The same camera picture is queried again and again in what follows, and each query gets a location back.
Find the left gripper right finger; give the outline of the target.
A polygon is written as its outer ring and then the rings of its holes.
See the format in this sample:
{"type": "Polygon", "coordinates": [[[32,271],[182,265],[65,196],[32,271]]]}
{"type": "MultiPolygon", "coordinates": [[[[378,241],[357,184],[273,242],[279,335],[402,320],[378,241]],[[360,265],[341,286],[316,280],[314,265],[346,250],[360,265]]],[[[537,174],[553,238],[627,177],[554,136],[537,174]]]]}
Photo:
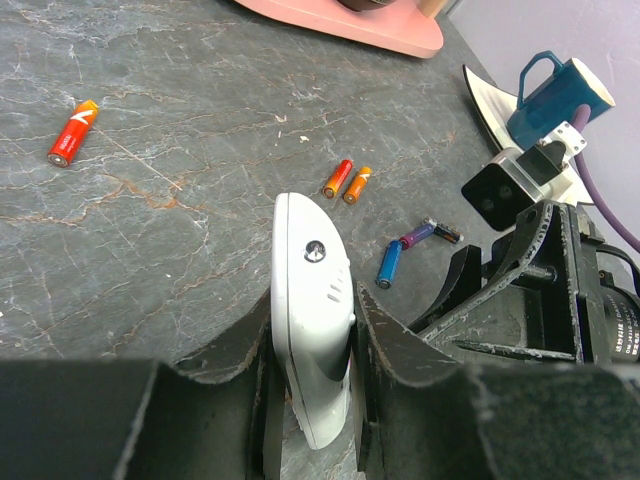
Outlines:
{"type": "Polygon", "coordinates": [[[447,398],[458,365],[354,284],[351,387],[357,468],[367,475],[449,475],[447,398]]]}

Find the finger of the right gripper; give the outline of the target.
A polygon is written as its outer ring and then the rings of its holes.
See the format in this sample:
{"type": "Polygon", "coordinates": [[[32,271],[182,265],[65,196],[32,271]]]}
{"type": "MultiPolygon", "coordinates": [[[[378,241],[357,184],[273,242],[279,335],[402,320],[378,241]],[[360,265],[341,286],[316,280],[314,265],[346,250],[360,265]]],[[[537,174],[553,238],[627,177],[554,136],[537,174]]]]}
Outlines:
{"type": "Polygon", "coordinates": [[[568,207],[542,201],[482,260],[479,291],[422,331],[428,342],[560,345],[568,336],[568,207]]]}
{"type": "Polygon", "coordinates": [[[409,324],[419,333],[464,303],[480,290],[482,284],[482,252],[474,245],[457,251],[452,257],[444,284],[427,311],[409,324]]]}

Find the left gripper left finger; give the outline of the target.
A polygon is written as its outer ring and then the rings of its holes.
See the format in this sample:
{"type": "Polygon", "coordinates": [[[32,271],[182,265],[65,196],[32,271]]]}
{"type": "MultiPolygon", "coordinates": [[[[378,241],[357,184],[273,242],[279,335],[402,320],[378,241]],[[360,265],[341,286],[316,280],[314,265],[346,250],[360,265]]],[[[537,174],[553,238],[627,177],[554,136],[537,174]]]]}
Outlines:
{"type": "Polygon", "coordinates": [[[176,364],[189,387],[187,441],[201,479],[271,479],[270,293],[234,325],[176,364]]]}

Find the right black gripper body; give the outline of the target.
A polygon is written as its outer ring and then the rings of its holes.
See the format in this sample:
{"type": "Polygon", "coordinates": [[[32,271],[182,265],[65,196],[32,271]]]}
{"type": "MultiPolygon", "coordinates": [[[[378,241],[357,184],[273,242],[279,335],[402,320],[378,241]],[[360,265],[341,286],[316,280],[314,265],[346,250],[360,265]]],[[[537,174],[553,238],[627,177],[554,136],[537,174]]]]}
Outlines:
{"type": "Polygon", "coordinates": [[[639,294],[616,285],[601,255],[627,257],[575,208],[539,202],[488,260],[473,245],[452,256],[424,340],[462,363],[636,364],[639,294]]]}

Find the white remote control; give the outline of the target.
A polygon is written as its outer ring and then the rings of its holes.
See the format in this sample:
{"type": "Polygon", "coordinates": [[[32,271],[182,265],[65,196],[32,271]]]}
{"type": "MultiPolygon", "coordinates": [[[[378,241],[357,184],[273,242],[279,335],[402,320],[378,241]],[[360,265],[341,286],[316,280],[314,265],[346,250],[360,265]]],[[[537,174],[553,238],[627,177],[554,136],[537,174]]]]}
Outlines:
{"type": "Polygon", "coordinates": [[[276,198],[271,253],[272,344],[300,428],[320,450],[340,434],[349,409],[350,261],[329,216],[295,192],[276,198]]]}

